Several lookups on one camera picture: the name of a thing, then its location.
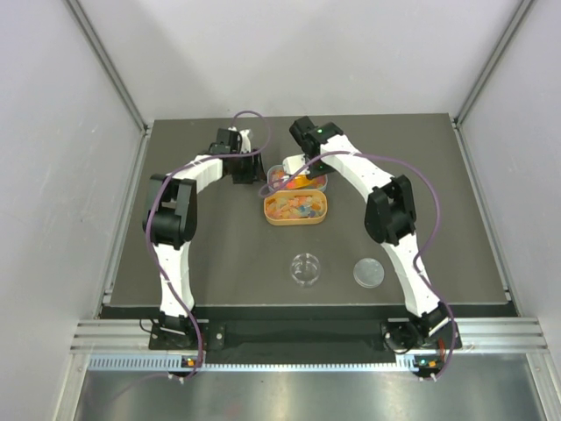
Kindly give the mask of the orange plastic scoop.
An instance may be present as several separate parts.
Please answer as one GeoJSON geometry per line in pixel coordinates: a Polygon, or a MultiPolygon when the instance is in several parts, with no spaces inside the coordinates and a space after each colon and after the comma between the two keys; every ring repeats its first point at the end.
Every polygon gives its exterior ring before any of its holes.
{"type": "Polygon", "coordinates": [[[306,175],[298,175],[287,183],[286,189],[321,189],[325,184],[325,175],[313,179],[309,179],[306,175]]]}

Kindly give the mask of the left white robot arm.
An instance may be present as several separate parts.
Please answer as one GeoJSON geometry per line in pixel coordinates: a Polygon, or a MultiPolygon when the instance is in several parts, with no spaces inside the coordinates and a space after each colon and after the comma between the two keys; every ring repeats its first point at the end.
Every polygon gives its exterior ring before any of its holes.
{"type": "Polygon", "coordinates": [[[260,152],[199,154],[169,174],[152,175],[149,180],[143,230],[160,276],[159,328],[179,347],[202,346],[202,331],[193,314],[189,248],[197,228],[198,194],[225,176],[241,184],[264,181],[260,152]]]}

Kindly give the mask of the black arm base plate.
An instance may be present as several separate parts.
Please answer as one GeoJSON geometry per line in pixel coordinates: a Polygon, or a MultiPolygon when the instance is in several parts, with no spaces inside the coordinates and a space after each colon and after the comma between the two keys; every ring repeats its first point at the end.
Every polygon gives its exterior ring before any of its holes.
{"type": "Polygon", "coordinates": [[[406,349],[440,354],[452,333],[447,325],[420,339],[407,319],[210,320],[199,327],[207,363],[389,362],[406,349]]]}

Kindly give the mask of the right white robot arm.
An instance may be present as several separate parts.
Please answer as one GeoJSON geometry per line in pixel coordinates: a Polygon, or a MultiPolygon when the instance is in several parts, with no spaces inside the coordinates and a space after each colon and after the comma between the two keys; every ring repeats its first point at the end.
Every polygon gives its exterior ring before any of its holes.
{"type": "Polygon", "coordinates": [[[337,125],[315,125],[298,118],[289,132],[303,156],[285,159],[288,172],[307,169],[311,177],[326,171],[341,174],[366,203],[365,228],[386,251],[400,282],[409,313],[409,337],[415,346],[427,347],[451,328],[450,349],[456,345],[458,328],[451,307],[431,285],[422,262],[426,247],[418,246],[416,210],[411,181],[394,176],[373,162],[381,160],[361,153],[337,125]]]}

